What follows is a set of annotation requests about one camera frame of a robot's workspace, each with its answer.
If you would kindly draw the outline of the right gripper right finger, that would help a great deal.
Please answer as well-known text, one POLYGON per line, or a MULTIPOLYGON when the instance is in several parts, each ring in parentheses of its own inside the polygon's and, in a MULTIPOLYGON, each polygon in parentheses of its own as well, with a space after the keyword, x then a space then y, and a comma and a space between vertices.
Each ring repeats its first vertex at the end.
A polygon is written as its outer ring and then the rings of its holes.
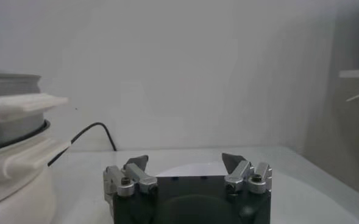
POLYGON ((237 194, 243 190, 253 194, 271 192, 272 168, 268 163, 260 162, 254 167, 244 157, 228 153, 222 153, 222 161, 228 173, 224 177, 228 194, 237 194))

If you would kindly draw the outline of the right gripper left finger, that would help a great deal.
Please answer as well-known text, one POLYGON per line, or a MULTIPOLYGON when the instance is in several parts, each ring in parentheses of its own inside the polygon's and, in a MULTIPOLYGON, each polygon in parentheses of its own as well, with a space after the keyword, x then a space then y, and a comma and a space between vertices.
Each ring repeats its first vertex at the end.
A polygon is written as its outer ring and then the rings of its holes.
POLYGON ((147 155, 128 159, 122 168, 108 166, 103 171, 105 198, 114 196, 131 197, 136 187, 143 194, 153 194, 158 188, 158 179, 148 175, 146 165, 149 161, 147 155))

